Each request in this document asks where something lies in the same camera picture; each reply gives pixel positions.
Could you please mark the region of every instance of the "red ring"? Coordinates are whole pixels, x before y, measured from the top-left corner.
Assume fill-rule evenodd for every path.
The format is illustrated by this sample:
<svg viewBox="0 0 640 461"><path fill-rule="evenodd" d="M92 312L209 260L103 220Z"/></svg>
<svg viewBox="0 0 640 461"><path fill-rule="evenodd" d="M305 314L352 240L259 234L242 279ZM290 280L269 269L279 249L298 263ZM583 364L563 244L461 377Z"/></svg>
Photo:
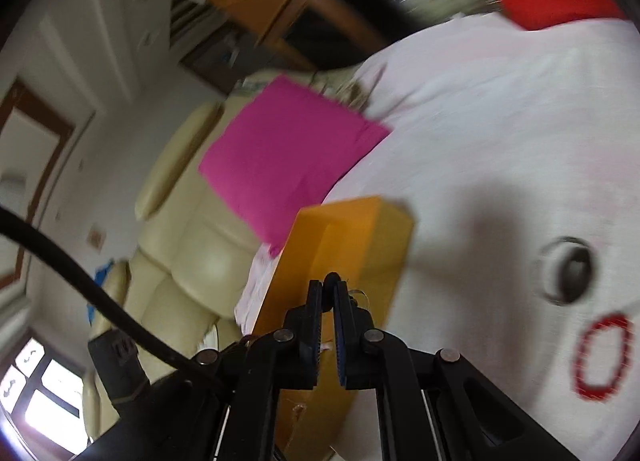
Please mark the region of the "red ring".
<svg viewBox="0 0 640 461"><path fill-rule="evenodd" d="M584 381L584 364L589 355L590 341L593 336L610 327L619 327L623 331L622 347L620 348L620 365L618 366L616 373L611 379L609 385L589 385ZM617 393L620 387L620 381L622 381L625 372L631 365L630 351L631 340L633 333L631 328L633 324L629 322L628 318L622 313L612 313L598 322L591 325L589 330L582 336L580 345L578 346L578 354L574 361L574 382L575 391L582 399L596 399L597 401L604 401L612 394Z"/></svg>

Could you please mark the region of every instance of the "window frame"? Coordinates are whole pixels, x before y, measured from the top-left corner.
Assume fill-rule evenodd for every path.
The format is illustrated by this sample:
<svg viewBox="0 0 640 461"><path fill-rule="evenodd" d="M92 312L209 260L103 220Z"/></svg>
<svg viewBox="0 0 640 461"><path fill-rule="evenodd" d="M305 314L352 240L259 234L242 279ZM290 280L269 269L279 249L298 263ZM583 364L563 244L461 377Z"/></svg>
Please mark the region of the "window frame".
<svg viewBox="0 0 640 461"><path fill-rule="evenodd" d="M76 409L70 403L67 403L64 399L57 396L56 394L49 391L42 384L42 375L44 371L49 367L51 361L56 361L60 365L62 365L65 369L68 369L71 373L76 376L82 378L84 375L84 369L79 365L70 361L67 357L65 357L62 353L57 351L56 348L52 347L46 340L38 335L34 330L29 329L27 332L22 335L20 340L18 340L17 344L7 353L7 355L0 361L0 379L4 377L6 372L9 370L9 367L12 365L16 369L20 371L18 366L15 363L15 359L20 354L20 351L26 346L30 339L34 339L39 342L42 347L44 347L44 356L36 365L36 368L33 370L33 373L29 377L25 377L27 380L26 385L24 386L20 396L18 396L17 401L15 402L14 409L12 412L7 412L11 416L14 425L25 437L27 441L35 441L39 443L40 446L49 450L52 454L54 454L57 458L61 460L71 459L75 454L69 452L63 446L60 446L55 441L50 440L47 436L37 431L31 425L29 425L25 420L25 413L29 404L31 403L31 398L35 391L40 391L42 394L47 396L51 401L53 401L58 406L65 409L67 412L70 412L75 417L80 417L82 409Z"/></svg>

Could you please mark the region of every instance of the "window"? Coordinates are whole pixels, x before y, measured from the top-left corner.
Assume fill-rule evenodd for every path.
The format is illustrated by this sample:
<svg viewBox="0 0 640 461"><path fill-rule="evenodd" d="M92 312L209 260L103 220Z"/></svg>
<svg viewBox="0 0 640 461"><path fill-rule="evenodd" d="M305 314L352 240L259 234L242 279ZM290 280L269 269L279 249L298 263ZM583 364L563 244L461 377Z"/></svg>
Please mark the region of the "window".
<svg viewBox="0 0 640 461"><path fill-rule="evenodd" d="M0 381L0 403L20 433L60 459L70 459L87 445L79 374L46 343L30 337Z"/></svg>

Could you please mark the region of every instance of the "air vent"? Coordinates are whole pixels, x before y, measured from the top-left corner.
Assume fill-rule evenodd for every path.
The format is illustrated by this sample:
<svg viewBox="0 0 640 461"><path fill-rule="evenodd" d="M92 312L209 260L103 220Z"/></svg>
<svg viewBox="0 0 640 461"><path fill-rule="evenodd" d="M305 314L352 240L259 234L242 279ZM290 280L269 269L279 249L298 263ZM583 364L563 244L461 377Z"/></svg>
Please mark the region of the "air vent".
<svg viewBox="0 0 640 461"><path fill-rule="evenodd" d="M208 1L198 4L190 0L171 0L169 45L173 46L183 35L215 11L213 4Z"/></svg>

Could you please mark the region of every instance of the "pink cloth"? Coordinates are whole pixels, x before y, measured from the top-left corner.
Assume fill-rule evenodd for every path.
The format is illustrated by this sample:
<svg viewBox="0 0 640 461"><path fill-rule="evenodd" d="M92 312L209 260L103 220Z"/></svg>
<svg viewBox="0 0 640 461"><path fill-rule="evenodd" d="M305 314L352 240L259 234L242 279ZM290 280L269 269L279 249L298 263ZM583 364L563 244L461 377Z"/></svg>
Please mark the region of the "pink cloth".
<svg viewBox="0 0 640 461"><path fill-rule="evenodd" d="M298 211L320 204L389 132L281 76L229 124L199 171L277 253Z"/></svg>

